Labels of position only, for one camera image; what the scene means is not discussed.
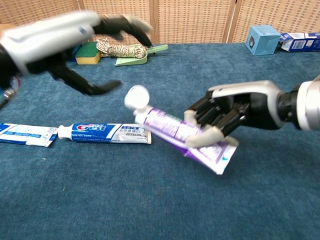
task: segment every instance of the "coiled rope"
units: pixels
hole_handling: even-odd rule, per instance
[[[137,58],[142,59],[147,55],[147,48],[141,44],[135,46],[112,44],[108,38],[96,39],[96,48],[101,52],[101,57]]]

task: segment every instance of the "green sponge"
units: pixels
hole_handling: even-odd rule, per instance
[[[79,65],[97,64],[100,61],[101,52],[97,49],[96,41],[89,41],[82,45],[75,55]]]

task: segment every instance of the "blue toothpaste tube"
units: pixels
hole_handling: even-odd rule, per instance
[[[151,144],[151,132],[139,124],[74,123],[59,126],[59,139],[74,142]]]
[[[184,157],[207,166],[217,175],[222,175],[237,146],[226,142],[217,142],[209,147],[187,147],[187,136],[200,134],[203,130],[148,105],[149,98],[148,90],[141,85],[132,87],[126,95],[124,105],[133,110],[135,123],[166,141],[180,151]]]
[[[56,127],[0,123],[0,143],[49,147],[57,132]]]

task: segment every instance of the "robotic hand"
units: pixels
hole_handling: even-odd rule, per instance
[[[213,86],[184,112],[184,120],[204,129],[186,139],[190,148],[223,141],[238,145],[229,136],[237,127],[277,130],[291,122],[302,131],[320,130],[320,75],[281,91],[271,81]]]
[[[8,29],[0,38],[0,88],[4,90],[3,107],[16,93],[20,77],[48,71],[55,80],[86,95],[106,94],[121,84],[119,80],[92,85],[67,68],[73,48],[93,35],[108,35],[118,41],[121,32],[151,47],[146,35],[152,27],[134,17],[124,15],[101,18],[92,11],[76,11],[50,17],[43,21]]]

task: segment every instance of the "blue carpet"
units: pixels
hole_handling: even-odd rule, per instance
[[[283,91],[320,74],[320,52],[253,56],[244,44],[176,44],[144,65],[70,67],[91,83],[123,81],[105,96],[78,93],[48,73],[27,77],[2,122],[58,127],[132,123],[136,84],[150,104],[182,118],[215,85],[271,80]],[[319,133],[240,127],[222,176],[153,135],[152,145],[0,144],[0,239],[315,240],[320,234]]]

